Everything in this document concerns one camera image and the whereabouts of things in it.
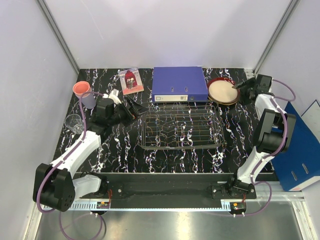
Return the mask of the red rimmed cream plate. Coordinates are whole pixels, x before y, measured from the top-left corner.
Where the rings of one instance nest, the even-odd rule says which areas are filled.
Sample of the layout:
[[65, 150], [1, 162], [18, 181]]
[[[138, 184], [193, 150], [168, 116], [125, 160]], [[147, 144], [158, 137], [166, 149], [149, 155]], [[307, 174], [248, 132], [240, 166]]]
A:
[[240, 91], [232, 88], [236, 83], [227, 77], [217, 77], [207, 83], [208, 97], [220, 102], [239, 100]]

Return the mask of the cream floral plate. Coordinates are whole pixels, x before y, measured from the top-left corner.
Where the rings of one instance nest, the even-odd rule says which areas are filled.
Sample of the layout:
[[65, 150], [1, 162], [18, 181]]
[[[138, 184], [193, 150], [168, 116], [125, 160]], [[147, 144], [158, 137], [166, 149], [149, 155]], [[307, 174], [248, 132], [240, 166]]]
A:
[[222, 101], [215, 100], [213, 98], [209, 98], [209, 100], [212, 101], [212, 102], [215, 102], [217, 104], [224, 105], [224, 106], [234, 105], [238, 101], [238, 100], [234, 100], [234, 101], [231, 101], [231, 102], [222, 102]]

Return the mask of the lavender plastic cup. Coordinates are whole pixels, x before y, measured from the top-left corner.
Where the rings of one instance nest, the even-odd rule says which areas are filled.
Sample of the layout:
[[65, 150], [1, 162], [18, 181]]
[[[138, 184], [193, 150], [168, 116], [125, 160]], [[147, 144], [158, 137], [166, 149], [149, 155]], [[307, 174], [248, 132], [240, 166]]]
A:
[[85, 106], [87, 109], [94, 109], [96, 106], [96, 100], [93, 93], [88, 93], [79, 98], [81, 100], [81, 104]]

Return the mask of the clear glass tumbler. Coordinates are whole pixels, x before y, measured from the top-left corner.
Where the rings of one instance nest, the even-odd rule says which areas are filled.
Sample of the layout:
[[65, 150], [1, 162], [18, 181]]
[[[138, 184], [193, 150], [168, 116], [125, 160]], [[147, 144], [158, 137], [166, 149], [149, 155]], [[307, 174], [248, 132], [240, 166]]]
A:
[[84, 123], [80, 115], [70, 114], [64, 120], [64, 125], [74, 134], [80, 135], [84, 131]]

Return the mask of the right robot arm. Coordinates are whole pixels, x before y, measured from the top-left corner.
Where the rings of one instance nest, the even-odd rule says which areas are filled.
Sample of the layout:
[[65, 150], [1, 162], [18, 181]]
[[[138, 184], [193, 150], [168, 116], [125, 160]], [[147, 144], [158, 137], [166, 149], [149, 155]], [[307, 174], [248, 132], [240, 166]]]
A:
[[291, 143], [296, 116], [277, 103], [277, 97], [271, 92], [273, 81], [271, 76], [258, 74], [233, 87], [240, 93], [241, 104], [254, 104], [259, 122], [253, 132], [251, 153], [227, 185], [232, 198], [249, 194], [265, 165], [277, 154], [287, 151]]

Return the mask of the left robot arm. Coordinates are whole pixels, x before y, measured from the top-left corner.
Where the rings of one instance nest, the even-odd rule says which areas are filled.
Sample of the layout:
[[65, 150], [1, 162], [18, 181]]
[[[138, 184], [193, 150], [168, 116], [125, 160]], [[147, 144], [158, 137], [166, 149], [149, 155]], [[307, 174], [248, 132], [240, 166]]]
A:
[[33, 201], [41, 213], [65, 212], [74, 200], [93, 194], [103, 198], [108, 193], [107, 179], [98, 173], [74, 178], [75, 173], [92, 152], [107, 140], [116, 125], [127, 127], [148, 109], [125, 96], [98, 95], [89, 120], [74, 144], [50, 164], [41, 163], [35, 170]]

